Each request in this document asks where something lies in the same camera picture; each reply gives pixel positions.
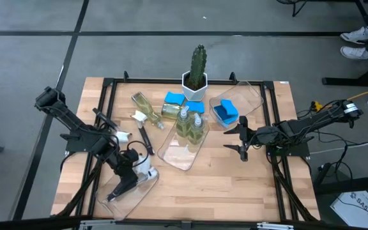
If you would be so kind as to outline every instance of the wooden table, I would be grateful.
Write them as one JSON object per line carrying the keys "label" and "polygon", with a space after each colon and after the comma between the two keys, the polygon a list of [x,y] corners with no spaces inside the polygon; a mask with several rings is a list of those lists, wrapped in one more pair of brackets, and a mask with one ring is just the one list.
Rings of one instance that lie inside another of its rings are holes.
{"label": "wooden table", "polygon": [[[103,78],[88,77],[80,98],[77,116],[87,124],[93,124],[95,114],[92,108],[97,107],[100,98]],[[296,119],[295,106],[288,82],[274,82],[279,114],[281,120]],[[157,155],[151,157],[152,164],[160,173],[159,181],[133,210],[128,219],[154,220],[225,220],[225,221],[279,221],[279,211],[276,201],[275,185],[272,167],[265,157],[265,148],[255,150],[250,148],[249,161],[242,162],[237,152],[223,147],[223,144],[240,144],[238,135],[224,135],[218,125],[209,116],[209,100],[218,96],[231,86],[208,86],[203,99],[208,116],[210,132],[189,171],[182,171],[168,165]],[[123,129],[133,133],[131,141],[140,140],[141,135],[135,121],[130,117],[137,107],[130,98],[141,91],[160,112],[164,97],[168,91],[181,93],[179,84],[124,84],[119,83],[116,88],[116,98],[112,112],[112,120]],[[268,105],[271,105],[269,91],[266,92]],[[274,122],[272,107],[269,106],[271,122]],[[248,116],[249,128],[257,129],[265,126],[263,108],[260,106]],[[163,120],[165,130],[153,127],[146,122],[145,129],[150,141],[157,151],[163,144],[174,121]],[[139,145],[136,148],[145,153]],[[86,153],[76,153],[63,166],[62,174],[57,186],[52,214],[61,211],[66,203],[79,189],[82,181]],[[289,167],[293,181],[293,188],[310,213],[319,218],[312,187],[311,176],[307,165],[301,158],[289,157]],[[113,171],[105,164],[100,177],[100,186],[104,185]],[[87,213],[90,190],[84,201],[83,214]],[[286,214],[291,218],[289,201],[284,194]],[[102,208],[95,204],[95,218],[112,218]]]}

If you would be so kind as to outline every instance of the sneaker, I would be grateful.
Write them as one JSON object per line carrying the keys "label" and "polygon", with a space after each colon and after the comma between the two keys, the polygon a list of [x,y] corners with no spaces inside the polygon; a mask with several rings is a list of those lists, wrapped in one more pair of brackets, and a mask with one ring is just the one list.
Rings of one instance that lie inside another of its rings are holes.
{"label": "sneaker", "polygon": [[340,53],[349,59],[366,60],[368,59],[368,51],[365,48],[342,47]]}
{"label": "sneaker", "polygon": [[361,27],[356,31],[340,34],[340,37],[347,42],[365,44],[368,41],[368,27]]}

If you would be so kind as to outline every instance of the cactus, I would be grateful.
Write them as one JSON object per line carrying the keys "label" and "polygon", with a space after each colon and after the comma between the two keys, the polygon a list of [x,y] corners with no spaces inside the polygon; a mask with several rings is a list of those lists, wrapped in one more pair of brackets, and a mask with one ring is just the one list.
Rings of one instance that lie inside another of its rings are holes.
{"label": "cactus", "polygon": [[206,62],[207,53],[204,49],[204,45],[198,45],[192,54],[190,77],[187,81],[187,87],[192,90],[198,90],[203,87],[203,75]]}

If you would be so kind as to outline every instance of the white pot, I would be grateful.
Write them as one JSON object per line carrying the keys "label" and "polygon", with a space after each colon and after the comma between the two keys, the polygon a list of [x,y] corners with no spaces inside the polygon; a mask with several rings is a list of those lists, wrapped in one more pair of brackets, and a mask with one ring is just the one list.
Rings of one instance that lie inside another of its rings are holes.
{"label": "white pot", "polygon": [[208,87],[208,77],[207,74],[204,73],[204,77],[205,77],[205,86],[202,87],[201,89],[198,89],[197,91],[194,91],[186,86],[184,86],[184,78],[190,74],[189,71],[183,73],[182,75],[182,81],[181,81],[181,86],[183,88],[183,93],[185,95],[185,97],[187,98],[187,100],[189,101],[195,101],[195,102],[200,102],[204,95],[205,95],[205,91],[207,90]]}

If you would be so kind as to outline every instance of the clear plastic tray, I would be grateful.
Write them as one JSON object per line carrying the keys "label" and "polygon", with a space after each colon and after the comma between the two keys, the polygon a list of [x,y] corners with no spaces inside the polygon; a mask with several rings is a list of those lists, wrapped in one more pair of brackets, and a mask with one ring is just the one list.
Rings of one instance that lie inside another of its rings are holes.
{"label": "clear plastic tray", "polygon": [[158,180],[158,171],[151,169],[153,176],[148,178],[147,174],[140,173],[137,185],[129,191],[121,194],[112,201],[107,201],[109,195],[119,184],[120,177],[112,178],[96,192],[96,200],[111,214],[115,220],[123,220],[143,200],[147,193],[153,188]]}
{"label": "clear plastic tray", "polygon": [[[226,124],[215,112],[214,107],[221,105],[221,99],[228,99],[238,110],[238,117],[230,124]],[[239,82],[236,86],[228,89],[215,98],[210,99],[210,115],[217,121],[222,129],[232,128],[237,124],[240,116],[246,116],[256,110],[263,103],[261,95],[246,81]]]}
{"label": "clear plastic tray", "polygon": [[178,169],[184,171],[189,170],[203,145],[208,131],[210,131],[208,121],[204,117],[203,122],[204,134],[201,137],[201,142],[196,145],[191,144],[188,138],[180,137],[176,132],[176,124],[174,124],[167,136],[167,139],[157,152],[158,157]]}

